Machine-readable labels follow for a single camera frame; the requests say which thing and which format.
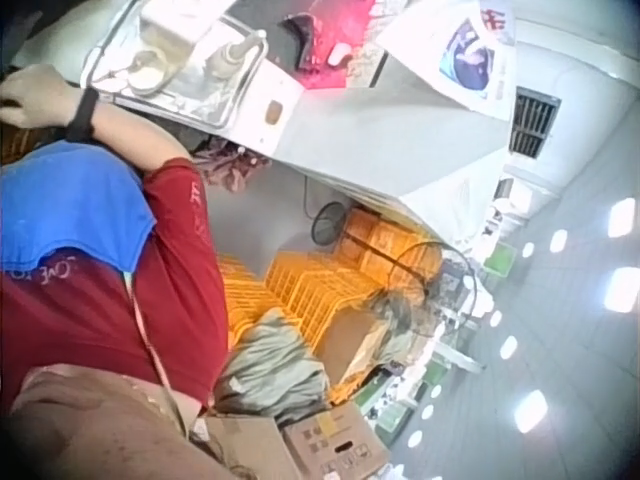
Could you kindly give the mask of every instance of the red t-shirt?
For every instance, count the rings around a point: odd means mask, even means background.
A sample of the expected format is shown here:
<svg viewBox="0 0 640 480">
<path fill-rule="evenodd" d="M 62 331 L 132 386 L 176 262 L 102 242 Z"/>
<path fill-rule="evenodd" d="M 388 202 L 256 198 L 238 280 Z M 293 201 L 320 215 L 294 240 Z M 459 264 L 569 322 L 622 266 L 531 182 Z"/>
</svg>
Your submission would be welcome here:
<svg viewBox="0 0 640 480">
<path fill-rule="evenodd" d="M 186 159 L 170 160 L 143 187 L 157 224 L 133 290 L 171 386 L 205 405 L 226 361 L 229 324 L 204 188 Z M 28 274 L 3 274 L 0 294 L 3 412 L 38 366 L 66 363 L 158 383 L 122 274 L 111 266 L 58 250 Z"/>
</svg>

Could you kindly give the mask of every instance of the metal tray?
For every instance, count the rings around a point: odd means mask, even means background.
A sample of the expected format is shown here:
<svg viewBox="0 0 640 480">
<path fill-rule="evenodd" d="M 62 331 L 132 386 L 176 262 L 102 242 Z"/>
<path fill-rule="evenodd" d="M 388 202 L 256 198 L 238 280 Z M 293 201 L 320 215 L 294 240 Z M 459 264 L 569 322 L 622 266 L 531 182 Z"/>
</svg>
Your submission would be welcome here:
<svg viewBox="0 0 640 480">
<path fill-rule="evenodd" d="M 126 72 L 117 80 L 101 79 L 112 70 L 126 67 L 143 47 L 139 14 L 144 1 L 132 0 L 113 20 L 105 38 L 85 59 L 81 86 L 92 86 L 109 102 L 156 115 L 208 133 L 216 133 L 232 121 L 258 66 L 267 55 L 263 41 L 249 52 L 245 65 L 232 78 L 217 80 L 205 76 L 205 60 L 221 45 L 238 42 L 252 30 L 231 17 L 218 20 L 196 44 L 186 66 L 158 93 L 138 96 L 126 85 Z"/>
</svg>

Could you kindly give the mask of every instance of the hand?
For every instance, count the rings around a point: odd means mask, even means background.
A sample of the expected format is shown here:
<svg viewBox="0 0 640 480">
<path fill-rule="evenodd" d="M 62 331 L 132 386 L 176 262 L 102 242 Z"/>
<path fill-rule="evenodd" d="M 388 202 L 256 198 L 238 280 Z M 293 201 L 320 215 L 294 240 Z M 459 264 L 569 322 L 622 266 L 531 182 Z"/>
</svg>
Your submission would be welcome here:
<svg viewBox="0 0 640 480">
<path fill-rule="evenodd" d="M 51 65 L 32 65 L 0 84 L 0 121 L 18 128 L 64 127 L 80 97 Z"/>
</svg>

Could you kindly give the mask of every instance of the black wristband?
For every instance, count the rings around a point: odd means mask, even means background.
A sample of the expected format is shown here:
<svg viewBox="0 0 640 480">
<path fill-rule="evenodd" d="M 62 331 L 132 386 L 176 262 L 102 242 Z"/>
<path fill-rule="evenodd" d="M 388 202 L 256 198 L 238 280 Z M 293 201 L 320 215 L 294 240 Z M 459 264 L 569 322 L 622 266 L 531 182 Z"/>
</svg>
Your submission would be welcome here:
<svg viewBox="0 0 640 480">
<path fill-rule="evenodd" d="M 73 120 L 71 120 L 71 123 L 67 126 L 67 133 L 65 135 L 67 142 L 87 143 L 91 141 L 93 136 L 91 119 L 99 98 L 100 95 L 97 90 L 91 87 L 88 87 L 82 93 L 78 110 L 76 110 Z"/>
</svg>

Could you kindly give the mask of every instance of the cardboard box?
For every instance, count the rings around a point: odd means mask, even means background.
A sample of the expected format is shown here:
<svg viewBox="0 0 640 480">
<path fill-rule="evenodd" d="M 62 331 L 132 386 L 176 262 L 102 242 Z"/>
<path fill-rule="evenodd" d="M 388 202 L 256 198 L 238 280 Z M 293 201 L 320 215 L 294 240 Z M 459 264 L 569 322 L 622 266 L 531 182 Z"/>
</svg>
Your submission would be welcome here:
<svg viewBox="0 0 640 480">
<path fill-rule="evenodd" d="M 352 402 L 285 427 L 282 436 L 307 480 L 362 480 L 391 456 Z"/>
<path fill-rule="evenodd" d="M 250 469 L 260 480 L 302 480 L 276 423 L 271 418 L 224 416 L 205 419 L 214 452 L 227 466 Z"/>
<path fill-rule="evenodd" d="M 336 313 L 315 352 L 331 385 L 338 385 L 369 366 L 388 326 L 372 313 L 355 308 Z"/>
</svg>

